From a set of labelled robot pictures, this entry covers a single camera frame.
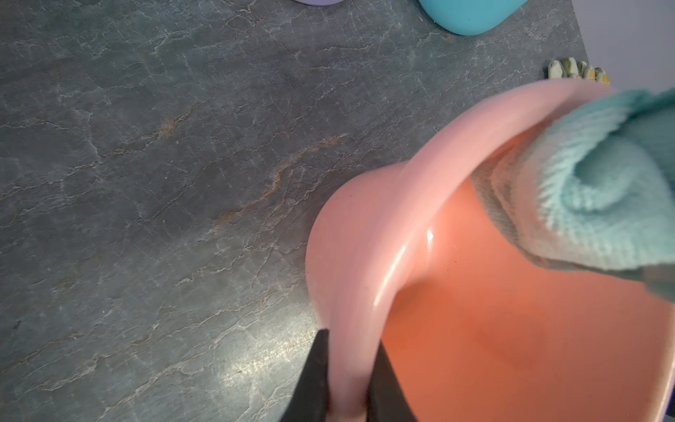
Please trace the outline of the purple plastic bucket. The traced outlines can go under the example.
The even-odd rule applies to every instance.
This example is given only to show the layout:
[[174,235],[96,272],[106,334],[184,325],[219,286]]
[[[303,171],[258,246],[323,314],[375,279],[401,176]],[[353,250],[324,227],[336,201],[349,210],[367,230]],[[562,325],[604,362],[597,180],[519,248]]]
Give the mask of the purple plastic bucket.
[[311,5],[311,6],[330,6],[330,5],[336,5],[343,0],[295,0],[296,3],[300,3],[303,5]]

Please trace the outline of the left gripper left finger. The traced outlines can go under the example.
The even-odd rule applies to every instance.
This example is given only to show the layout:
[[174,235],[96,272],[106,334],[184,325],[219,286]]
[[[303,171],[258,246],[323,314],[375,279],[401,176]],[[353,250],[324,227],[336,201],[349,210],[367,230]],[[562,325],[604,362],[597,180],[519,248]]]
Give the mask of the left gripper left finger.
[[280,422],[325,422],[328,411],[329,331],[317,332],[298,383]]

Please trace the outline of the pink plastic bucket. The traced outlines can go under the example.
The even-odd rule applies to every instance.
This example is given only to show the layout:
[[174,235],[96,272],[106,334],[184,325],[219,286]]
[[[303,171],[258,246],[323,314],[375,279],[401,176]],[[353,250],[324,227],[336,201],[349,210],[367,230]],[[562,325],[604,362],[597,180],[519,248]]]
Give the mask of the pink plastic bucket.
[[367,418],[380,346],[419,421],[664,418],[673,305],[638,282],[535,266],[469,181],[488,156],[611,93],[580,79],[501,93],[327,200],[305,268],[330,332],[328,420]]

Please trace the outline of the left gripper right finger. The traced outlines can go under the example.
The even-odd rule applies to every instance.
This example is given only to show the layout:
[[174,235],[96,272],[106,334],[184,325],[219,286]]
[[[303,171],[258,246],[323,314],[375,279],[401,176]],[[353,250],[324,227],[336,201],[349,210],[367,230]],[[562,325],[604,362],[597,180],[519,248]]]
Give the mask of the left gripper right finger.
[[383,343],[368,387],[367,422],[417,422]]

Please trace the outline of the light green microfiber cloth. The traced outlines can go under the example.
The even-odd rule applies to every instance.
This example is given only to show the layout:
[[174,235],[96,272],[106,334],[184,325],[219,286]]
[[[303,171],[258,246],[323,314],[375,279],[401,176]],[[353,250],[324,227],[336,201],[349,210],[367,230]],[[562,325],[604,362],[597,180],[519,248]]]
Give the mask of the light green microfiber cloth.
[[476,196],[531,262],[674,298],[674,93],[619,91],[474,170]]

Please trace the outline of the teal plastic bucket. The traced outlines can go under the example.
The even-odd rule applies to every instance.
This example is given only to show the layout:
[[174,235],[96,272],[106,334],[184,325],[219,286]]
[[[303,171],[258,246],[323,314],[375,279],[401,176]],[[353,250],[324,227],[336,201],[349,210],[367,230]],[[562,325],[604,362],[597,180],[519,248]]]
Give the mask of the teal plastic bucket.
[[499,26],[527,0],[419,0],[438,26],[450,33],[474,36]]

